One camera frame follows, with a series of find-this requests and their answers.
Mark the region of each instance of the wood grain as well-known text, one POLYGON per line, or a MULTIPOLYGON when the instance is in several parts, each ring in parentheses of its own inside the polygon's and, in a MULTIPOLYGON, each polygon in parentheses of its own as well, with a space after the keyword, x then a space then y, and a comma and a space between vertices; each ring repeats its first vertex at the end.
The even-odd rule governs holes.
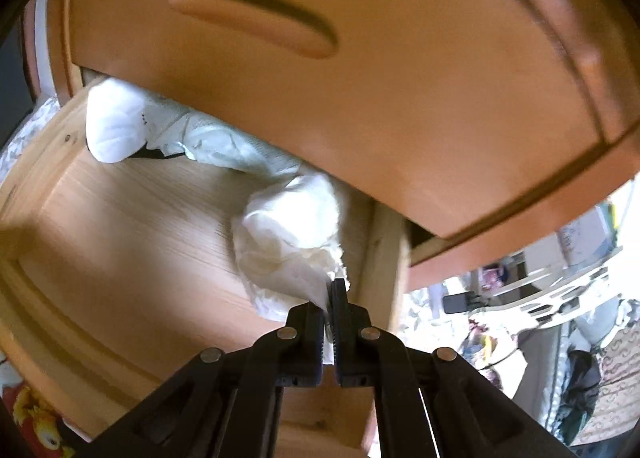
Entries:
MULTIPOLYGON (((269 182, 186 158, 96 162, 84 144, 88 90, 0 186, 0 346, 95 436, 202 348, 250 346, 279 324, 251 306, 230 238, 231 218, 269 182)), ((361 274, 370 275, 374 204, 343 182, 334 189, 354 295, 361 274)), ((317 390, 288 390, 282 419, 354 456, 328 429, 337 390, 329 379, 317 390)), ((362 409, 366 417, 370 404, 362 409)))
POLYGON ((362 449, 345 446, 327 430, 280 424, 276 458, 366 458, 362 449))
MULTIPOLYGON (((407 288, 410 265, 408 225, 404 216, 376 203, 371 221, 363 285, 356 304, 369 311, 373 326, 393 333, 398 328, 402 294, 407 288)), ((375 436, 373 388, 334 391, 330 428, 350 447, 369 450, 375 436)))
POLYGON ((60 105, 82 89, 80 67, 73 63, 70 50, 69 13, 71 0, 47 0, 47 47, 53 85, 60 105))
POLYGON ((24 77, 29 85, 31 99, 40 95, 40 77, 36 60, 36 0, 29 0, 22 12, 22 52, 24 55, 24 77))
POLYGON ((626 4, 638 0, 529 0, 580 74, 605 138, 640 120, 640 29, 626 4))
POLYGON ((557 231, 604 200, 639 170, 640 127, 636 127, 597 162, 523 212, 458 244, 429 240, 416 247, 406 290, 464 274, 557 231), (419 256, 429 259, 419 263, 419 256))
POLYGON ((30 142, 0 186, 0 253, 16 258, 20 243, 37 220, 43 203, 86 144, 84 117, 89 89, 96 78, 55 115, 30 142))
POLYGON ((185 16, 245 32, 311 59, 326 59, 338 48, 320 18, 280 0, 168 0, 185 16))
POLYGON ((212 113, 449 238, 602 141, 571 60, 524 0, 282 0, 325 60, 173 12, 72 0, 76 64, 212 113))

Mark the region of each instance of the open drawer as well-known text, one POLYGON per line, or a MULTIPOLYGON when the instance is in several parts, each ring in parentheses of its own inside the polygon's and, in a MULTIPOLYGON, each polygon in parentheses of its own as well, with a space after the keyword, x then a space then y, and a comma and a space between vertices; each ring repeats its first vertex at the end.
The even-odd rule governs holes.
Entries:
POLYGON ((640 167, 635 0, 47 1, 62 99, 98 70, 348 182, 428 233, 410 289, 546 236, 640 167))
MULTIPOLYGON (((95 436, 202 349, 250 346, 278 324, 250 304, 230 234, 265 181, 186 157, 100 164, 84 134, 90 86, 0 187, 0 347, 95 436)), ((334 188, 350 299, 393 327, 408 274, 405 219, 347 184, 334 188)), ((278 445, 362 455, 372 392, 340 391, 332 376, 286 390, 278 445)))

